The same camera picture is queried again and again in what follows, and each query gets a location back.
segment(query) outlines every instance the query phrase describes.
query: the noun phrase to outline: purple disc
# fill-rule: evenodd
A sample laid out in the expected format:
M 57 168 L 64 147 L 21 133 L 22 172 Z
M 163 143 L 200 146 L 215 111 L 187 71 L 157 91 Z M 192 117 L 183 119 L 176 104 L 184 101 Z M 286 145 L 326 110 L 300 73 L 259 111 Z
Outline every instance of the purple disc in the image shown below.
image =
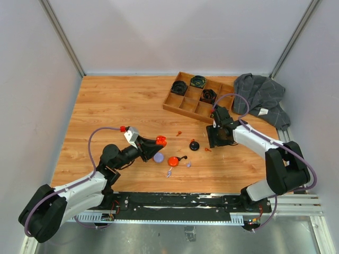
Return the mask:
M 161 153 L 161 152 L 157 152 L 154 157 L 153 157 L 154 161 L 156 163 L 161 163 L 164 161 L 165 159 L 165 156 Z

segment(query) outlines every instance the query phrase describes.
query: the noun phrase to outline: small red piece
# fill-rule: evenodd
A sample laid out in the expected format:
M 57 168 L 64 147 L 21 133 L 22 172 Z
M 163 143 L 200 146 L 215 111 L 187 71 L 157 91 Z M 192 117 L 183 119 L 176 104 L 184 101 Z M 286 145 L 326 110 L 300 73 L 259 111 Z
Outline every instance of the small red piece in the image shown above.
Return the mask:
M 157 140 L 155 141 L 156 144 L 161 144 L 163 147 L 167 145 L 166 137 L 165 136 L 157 136 Z
M 179 159 L 178 157 L 169 157 L 168 159 L 168 165 L 170 165 L 171 167 L 176 167 L 179 165 Z

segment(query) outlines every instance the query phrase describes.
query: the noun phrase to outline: gray fabric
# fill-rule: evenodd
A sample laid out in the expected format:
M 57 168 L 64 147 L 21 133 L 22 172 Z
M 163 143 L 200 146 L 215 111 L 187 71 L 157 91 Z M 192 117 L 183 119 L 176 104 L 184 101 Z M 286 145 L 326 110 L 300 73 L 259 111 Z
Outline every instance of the gray fabric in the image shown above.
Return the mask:
M 285 88 L 277 82 L 251 73 L 242 74 L 234 81 L 234 91 L 247 99 L 251 115 L 262 118 L 283 131 L 291 125 L 290 118 L 279 105 Z M 268 109 L 268 113 L 258 116 L 261 108 Z M 233 112 L 237 114 L 246 112 L 246 104 L 239 97 L 234 99 Z

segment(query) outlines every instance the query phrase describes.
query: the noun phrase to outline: white wall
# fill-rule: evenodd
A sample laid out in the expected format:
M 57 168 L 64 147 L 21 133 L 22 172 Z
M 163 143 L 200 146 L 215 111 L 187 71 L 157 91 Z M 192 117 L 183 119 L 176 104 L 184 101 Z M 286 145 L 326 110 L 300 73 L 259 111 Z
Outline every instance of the white wall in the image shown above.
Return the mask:
M 291 133 L 318 173 L 315 188 L 339 250 L 339 2 L 324 0 L 306 26 L 276 80 Z
M 0 34 L 0 252 L 13 254 L 17 218 L 51 181 L 81 78 L 39 1 L 1 1 Z
M 268 74 L 310 0 L 50 0 L 87 74 Z

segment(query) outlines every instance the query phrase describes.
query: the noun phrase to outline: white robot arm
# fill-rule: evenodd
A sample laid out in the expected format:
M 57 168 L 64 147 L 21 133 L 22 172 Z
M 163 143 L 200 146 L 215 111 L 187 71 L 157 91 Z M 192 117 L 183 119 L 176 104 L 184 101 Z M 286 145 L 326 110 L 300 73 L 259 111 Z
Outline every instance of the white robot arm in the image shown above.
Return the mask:
M 302 157 L 297 143 L 283 143 L 254 130 L 244 121 L 243 124 L 239 120 L 234 121 L 224 107 L 217 107 L 213 118 L 213 125 L 206 128 L 211 148 L 243 144 L 265 159 L 266 178 L 241 190 L 245 204 L 250 205 L 267 197 L 285 194 L 310 182 L 307 166 L 282 148 Z

